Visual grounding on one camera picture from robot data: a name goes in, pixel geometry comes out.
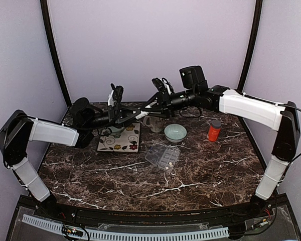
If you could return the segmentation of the clear plastic pill organizer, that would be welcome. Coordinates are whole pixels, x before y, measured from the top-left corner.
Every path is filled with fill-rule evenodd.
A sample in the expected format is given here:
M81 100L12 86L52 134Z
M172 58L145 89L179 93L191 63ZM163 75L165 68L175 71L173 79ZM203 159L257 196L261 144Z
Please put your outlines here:
M180 152L177 147L154 143L147 152L145 160L165 172L172 172Z

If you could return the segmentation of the orange bottle grey cap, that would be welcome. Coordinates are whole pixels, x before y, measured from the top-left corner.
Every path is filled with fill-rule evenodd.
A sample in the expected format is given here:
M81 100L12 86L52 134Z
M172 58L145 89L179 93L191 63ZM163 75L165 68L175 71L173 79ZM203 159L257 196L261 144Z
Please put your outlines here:
M207 134L208 140L211 142L215 142L218 139L220 130L221 130L221 122L216 119L212 120Z

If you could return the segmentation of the small white pill bottle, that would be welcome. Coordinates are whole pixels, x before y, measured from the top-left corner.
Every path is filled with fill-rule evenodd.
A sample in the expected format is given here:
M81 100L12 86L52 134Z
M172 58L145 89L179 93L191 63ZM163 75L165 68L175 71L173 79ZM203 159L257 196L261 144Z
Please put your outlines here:
M135 118L136 119L141 119L141 118L143 118L143 117L145 117L147 115L148 115L147 111L141 111Z

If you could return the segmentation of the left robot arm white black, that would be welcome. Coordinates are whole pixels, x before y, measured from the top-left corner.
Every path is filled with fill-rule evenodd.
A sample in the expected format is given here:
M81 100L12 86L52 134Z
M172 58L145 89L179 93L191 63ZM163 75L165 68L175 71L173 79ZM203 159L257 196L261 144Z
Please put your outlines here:
M4 166L12 169L23 186L42 203L41 211L48 218L59 217L61 208L52 201L53 194L30 163L28 143L39 141L85 148L94 138L94 130L126 127L147 115L139 108L121 105L118 100L110 100L107 107L107 110L102 110L91 105L85 97L76 100L69 110L73 118L71 126L28 116L24 111L16 110L0 129L0 151Z

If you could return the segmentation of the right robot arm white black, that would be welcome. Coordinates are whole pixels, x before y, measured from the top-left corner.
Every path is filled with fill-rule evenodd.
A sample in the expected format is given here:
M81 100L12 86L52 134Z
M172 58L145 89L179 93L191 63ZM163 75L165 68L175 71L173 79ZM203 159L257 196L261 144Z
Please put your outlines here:
M246 118L277 132L271 159L255 190L257 198L246 206L249 217L258 217L265 210L264 200L272 195L296 155L300 127L295 103L259 99L221 85L209 88L201 66L179 72L185 91L173 93L168 83L152 79L158 91L141 107L141 117L169 118L191 106Z

